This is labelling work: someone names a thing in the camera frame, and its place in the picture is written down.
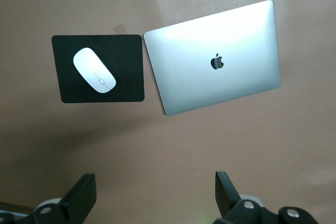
computer mouse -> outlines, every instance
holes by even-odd
[[[107,93],[116,86],[114,76],[91,48],[80,49],[73,58],[80,75],[97,92]]]

metal screw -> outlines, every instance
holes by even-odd
[[[253,209],[254,205],[251,201],[246,201],[246,202],[244,202],[244,207],[246,207],[248,209]]]
[[[48,213],[48,212],[50,212],[50,211],[51,211],[51,207],[45,207],[44,209],[41,210],[40,213],[41,213],[42,215],[44,215],[44,214],[46,214],[46,213]]]
[[[300,217],[299,212],[297,212],[297,211],[294,210],[294,209],[287,209],[286,213],[287,213],[290,217],[293,217],[293,218],[299,218],[299,217]]]

apple logo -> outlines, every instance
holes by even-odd
[[[222,58],[221,56],[219,56],[218,58],[218,54],[216,54],[216,58],[213,58],[211,60],[211,66],[214,68],[214,69],[218,69],[218,68],[222,68],[224,66],[224,63],[222,63]]]

silver laptop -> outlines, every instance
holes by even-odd
[[[272,1],[144,34],[166,115],[281,85]]]

black clamp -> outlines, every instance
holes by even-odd
[[[307,211],[282,207],[279,215],[251,199],[242,199],[226,172],[216,172],[216,202],[221,219],[214,224],[318,224]]]
[[[0,212],[0,224],[82,224],[97,199],[94,174],[84,174],[57,204],[45,204],[20,217]]]

